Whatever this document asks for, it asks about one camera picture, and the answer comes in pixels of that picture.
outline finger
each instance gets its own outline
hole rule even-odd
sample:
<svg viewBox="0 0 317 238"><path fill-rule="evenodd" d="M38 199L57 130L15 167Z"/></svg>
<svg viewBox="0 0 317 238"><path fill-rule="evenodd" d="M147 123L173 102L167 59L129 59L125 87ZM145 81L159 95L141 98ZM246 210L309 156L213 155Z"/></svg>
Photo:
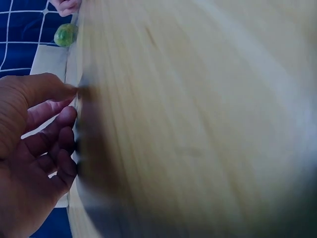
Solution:
<svg viewBox="0 0 317 238"><path fill-rule="evenodd" d="M58 140L62 128L73 127L76 117L76 110L73 107L66 107L50 125L42 131L23 139L23 142L28 147L30 153L34 157L38 157L53 147Z"/></svg>
<svg viewBox="0 0 317 238"><path fill-rule="evenodd" d="M57 155L61 149L64 149L71 155L74 152L74 132L70 127L63 128L58 137L58 142L53 145L51 150L48 152L54 163L57 164Z"/></svg>
<svg viewBox="0 0 317 238"><path fill-rule="evenodd" d="M77 5L59 12L62 17L69 16L77 11Z"/></svg>
<svg viewBox="0 0 317 238"><path fill-rule="evenodd" d="M77 88L64 84L56 75L51 73L17 76L16 79L21 85L18 87L18 91L26 100L28 108L47 100L57 102L70 100L77 92Z"/></svg>
<svg viewBox="0 0 317 238"><path fill-rule="evenodd" d="M64 11L68 8L72 8L74 7L75 5L77 5L77 0L65 0L63 2L61 2L58 6L58 9L59 11Z"/></svg>
<svg viewBox="0 0 317 238"><path fill-rule="evenodd" d="M60 150L57 156L57 174L51 178L57 198L61 198L70 190L76 175L76 163L66 150Z"/></svg>
<svg viewBox="0 0 317 238"><path fill-rule="evenodd" d="M63 108L71 103L70 100L62 102L46 101L28 110L28 119L24 133L35 130L47 120L56 116Z"/></svg>
<svg viewBox="0 0 317 238"><path fill-rule="evenodd" d="M66 150L69 155L74 152L75 149L75 136L71 127L64 127L60 130L58 136L58 145L60 149Z"/></svg>
<svg viewBox="0 0 317 238"><path fill-rule="evenodd" d="M52 173L57 171L57 166L54 162L54 159L49 154L40 156L34 161L34 163L36 163L36 165L47 175L51 175Z"/></svg>

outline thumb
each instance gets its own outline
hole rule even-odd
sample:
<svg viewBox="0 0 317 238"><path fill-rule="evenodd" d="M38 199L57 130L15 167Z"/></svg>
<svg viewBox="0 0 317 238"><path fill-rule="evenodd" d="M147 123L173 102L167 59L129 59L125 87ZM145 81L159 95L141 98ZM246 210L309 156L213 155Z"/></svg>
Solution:
<svg viewBox="0 0 317 238"><path fill-rule="evenodd" d="M17 76L19 92L25 98L28 108L47 100L61 102L72 99L77 93L77 88L64 84L52 73Z"/></svg>

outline wooden board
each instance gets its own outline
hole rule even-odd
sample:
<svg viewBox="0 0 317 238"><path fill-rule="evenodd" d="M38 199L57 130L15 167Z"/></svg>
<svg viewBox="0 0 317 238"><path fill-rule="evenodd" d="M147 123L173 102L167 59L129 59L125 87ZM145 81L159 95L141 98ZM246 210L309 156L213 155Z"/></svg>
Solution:
<svg viewBox="0 0 317 238"><path fill-rule="evenodd" d="M315 0L83 1L81 176L100 197L95 213L120 201L125 226L137 216L219 237L311 232L316 9ZM153 234L140 223L127 237Z"/></svg>

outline blue checkered fabric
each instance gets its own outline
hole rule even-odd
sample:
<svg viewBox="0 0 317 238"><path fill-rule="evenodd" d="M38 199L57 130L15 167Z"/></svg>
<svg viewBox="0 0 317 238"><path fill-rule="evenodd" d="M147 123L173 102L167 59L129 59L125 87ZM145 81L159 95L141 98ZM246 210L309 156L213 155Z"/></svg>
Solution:
<svg viewBox="0 0 317 238"><path fill-rule="evenodd" d="M70 23L47 0L0 3L0 77L30 73L38 44L56 46L57 28Z"/></svg>

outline hand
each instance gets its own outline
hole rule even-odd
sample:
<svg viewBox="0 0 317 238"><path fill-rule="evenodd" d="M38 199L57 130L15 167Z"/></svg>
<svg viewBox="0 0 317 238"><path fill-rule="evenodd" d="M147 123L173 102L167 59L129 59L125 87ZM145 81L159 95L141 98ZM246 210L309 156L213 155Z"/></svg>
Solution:
<svg viewBox="0 0 317 238"><path fill-rule="evenodd" d="M51 4L59 12L60 16L68 16L75 13L80 6L80 0L50 0Z"/></svg>
<svg viewBox="0 0 317 238"><path fill-rule="evenodd" d="M0 79L0 237L29 237L69 191L77 113L67 106L76 91L49 73ZM44 130L21 139L57 114Z"/></svg>

